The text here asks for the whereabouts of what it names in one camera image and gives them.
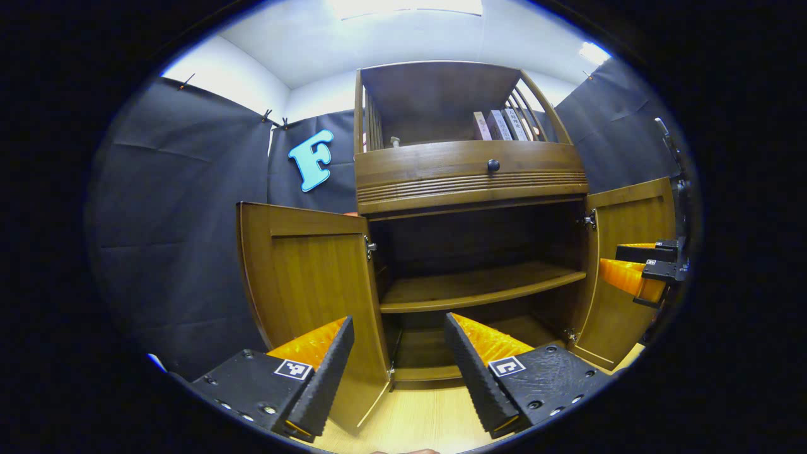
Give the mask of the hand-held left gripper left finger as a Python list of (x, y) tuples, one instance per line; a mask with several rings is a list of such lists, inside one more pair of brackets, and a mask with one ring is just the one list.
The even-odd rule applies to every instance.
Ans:
[(257, 430), (312, 442), (325, 430), (354, 339), (354, 320), (341, 317), (269, 352), (239, 351), (189, 390)]

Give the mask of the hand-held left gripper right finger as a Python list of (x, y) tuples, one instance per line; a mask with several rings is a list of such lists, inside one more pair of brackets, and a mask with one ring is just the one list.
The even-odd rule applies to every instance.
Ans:
[(444, 335), (492, 439), (546, 425), (613, 382), (562, 345), (530, 347), (457, 313), (444, 317)]

